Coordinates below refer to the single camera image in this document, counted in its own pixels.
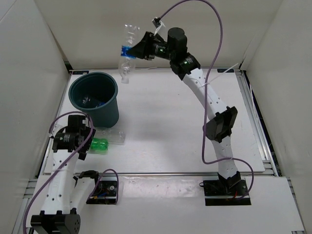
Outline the tall blue-label water bottle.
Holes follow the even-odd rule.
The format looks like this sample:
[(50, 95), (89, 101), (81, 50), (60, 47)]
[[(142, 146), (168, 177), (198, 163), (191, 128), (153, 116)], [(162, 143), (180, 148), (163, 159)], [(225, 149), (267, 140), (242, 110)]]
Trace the tall blue-label water bottle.
[(140, 28), (135, 25), (126, 24), (124, 27), (123, 42), (118, 64), (118, 71), (121, 75), (121, 82), (129, 83), (129, 79), (136, 67), (136, 57), (128, 54), (128, 51), (137, 44)]

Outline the green plastic soda bottle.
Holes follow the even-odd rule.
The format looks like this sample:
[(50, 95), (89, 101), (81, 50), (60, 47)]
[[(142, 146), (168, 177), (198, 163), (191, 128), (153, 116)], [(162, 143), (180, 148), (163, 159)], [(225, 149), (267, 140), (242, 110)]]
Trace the green plastic soda bottle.
[(108, 151), (109, 142), (105, 138), (93, 138), (89, 150), (104, 154)]

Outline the short blue-label water bottle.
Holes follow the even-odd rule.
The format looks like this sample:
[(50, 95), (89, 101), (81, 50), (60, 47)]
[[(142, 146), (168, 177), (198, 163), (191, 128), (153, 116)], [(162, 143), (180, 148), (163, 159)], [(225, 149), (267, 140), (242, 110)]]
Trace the short blue-label water bottle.
[(98, 102), (97, 104), (96, 104), (96, 107), (100, 107), (100, 106), (103, 106), (103, 105), (105, 105), (106, 103), (105, 102)]

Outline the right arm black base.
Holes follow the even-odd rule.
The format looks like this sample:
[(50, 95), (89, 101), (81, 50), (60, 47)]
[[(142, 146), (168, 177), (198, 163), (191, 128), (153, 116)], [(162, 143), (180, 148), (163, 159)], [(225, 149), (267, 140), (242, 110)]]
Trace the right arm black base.
[(233, 188), (227, 189), (219, 180), (204, 180), (199, 183), (204, 189), (206, 206), (250, 206), (251, 199), (247, 192), (246, 180), (241, 180)]

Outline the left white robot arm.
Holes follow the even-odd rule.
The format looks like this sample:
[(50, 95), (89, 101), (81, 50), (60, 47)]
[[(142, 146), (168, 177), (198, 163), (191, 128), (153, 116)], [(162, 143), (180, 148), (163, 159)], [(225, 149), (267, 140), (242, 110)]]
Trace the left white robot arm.
[(74, 175), (78, 160), (85, 160), (96, 133), (89, 117), (82, 112), (70, 112), (67, 125), (52, 125), (49, 136), (52, 144), (52, 171), (50, 177), (34, 194), (36, 199), (45, 192), (39, 214), (31, 216), (31, 227), (38, 234), (77, 234), (80, 231), (79, 209), (88, 195), (102, 190), (98, 172), (87, 171)]

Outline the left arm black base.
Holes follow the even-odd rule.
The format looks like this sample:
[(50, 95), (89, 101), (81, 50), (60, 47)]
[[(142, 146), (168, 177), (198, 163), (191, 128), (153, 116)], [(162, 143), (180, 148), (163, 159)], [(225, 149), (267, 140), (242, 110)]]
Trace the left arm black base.
[(86, 204), (116, 205), (118, 185), (119, 183), (116, 177), (102, 178), (95, 192), (87, 200)]

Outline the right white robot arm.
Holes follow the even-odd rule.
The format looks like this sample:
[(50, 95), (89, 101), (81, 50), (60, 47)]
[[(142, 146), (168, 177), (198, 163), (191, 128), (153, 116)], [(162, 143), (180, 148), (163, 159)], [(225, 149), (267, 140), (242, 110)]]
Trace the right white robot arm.
[(205, 84), (199, 62), (188, 52), (184, 30), (178, 27), (171, 28), (167, 40), (158, 34), (146, 32), (138, 44), (126, 50), (126, 54), (145, 60), (156, 57), (167, 59), (171, 70), (192, 90), (202, 106), (207, 108), (208, 119), (203, 130), (215, 150), (219, 190), (225, 195), (232, 194), (241, 180), (231, 147), (231, 134), (237, 109), (226, 105), (211, 85)]

